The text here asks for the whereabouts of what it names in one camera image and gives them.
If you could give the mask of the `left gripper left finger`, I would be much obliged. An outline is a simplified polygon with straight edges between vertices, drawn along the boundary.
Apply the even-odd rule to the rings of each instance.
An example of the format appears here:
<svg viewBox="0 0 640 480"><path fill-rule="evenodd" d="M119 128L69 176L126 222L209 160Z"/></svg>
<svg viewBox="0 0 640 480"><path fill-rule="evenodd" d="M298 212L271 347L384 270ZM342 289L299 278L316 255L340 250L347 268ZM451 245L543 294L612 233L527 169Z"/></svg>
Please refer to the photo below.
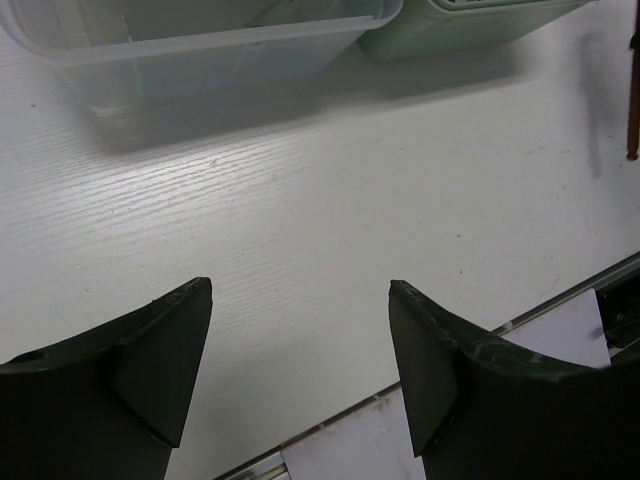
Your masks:
<svg viewBox="0 0 640 480"><path fill-rule="evenodd" d="M197 277L2 364L2 478L164 478L181 443L212 307L212 283Z"/></svg>

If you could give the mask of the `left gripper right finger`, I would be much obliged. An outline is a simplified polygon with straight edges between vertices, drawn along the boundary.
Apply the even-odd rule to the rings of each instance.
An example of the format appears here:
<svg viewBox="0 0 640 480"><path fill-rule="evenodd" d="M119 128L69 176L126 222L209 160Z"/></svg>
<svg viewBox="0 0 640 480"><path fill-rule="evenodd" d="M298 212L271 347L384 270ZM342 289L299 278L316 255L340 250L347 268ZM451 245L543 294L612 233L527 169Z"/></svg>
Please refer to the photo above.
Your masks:
<svg viewBox="0 0 640 480"><path fill-rule="evenodd" d="M389 321L430 479L635 479L639 360L591 368L520 347L403 280Z"/></svg>

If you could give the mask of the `green toolbox with clear lid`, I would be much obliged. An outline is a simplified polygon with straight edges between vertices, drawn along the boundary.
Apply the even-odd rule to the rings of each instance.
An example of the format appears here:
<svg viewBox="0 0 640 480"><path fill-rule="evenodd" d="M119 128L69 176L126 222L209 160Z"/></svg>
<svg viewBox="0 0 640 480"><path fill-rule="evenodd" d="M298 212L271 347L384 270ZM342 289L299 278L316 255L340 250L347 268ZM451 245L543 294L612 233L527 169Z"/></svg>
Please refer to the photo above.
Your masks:
<svg viewBox="0 0 640 480"><path fill-rule="evenodd" d="M5 1L2 30L111 109L312 75L353 44L378 62L516 40L575 1Z"/></svg>

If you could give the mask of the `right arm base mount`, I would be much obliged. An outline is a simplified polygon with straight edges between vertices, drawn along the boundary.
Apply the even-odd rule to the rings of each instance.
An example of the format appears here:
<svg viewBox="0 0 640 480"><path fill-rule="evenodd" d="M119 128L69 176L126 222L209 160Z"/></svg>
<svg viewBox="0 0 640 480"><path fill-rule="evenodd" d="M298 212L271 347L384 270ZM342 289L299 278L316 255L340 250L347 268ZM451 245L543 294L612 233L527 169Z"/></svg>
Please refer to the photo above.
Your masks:
<svg viewBox="0 0 640 480"><path fill-rule="evenodd" d="M597 291L607 346L624 349L639 339L639 277Z"/></svg>

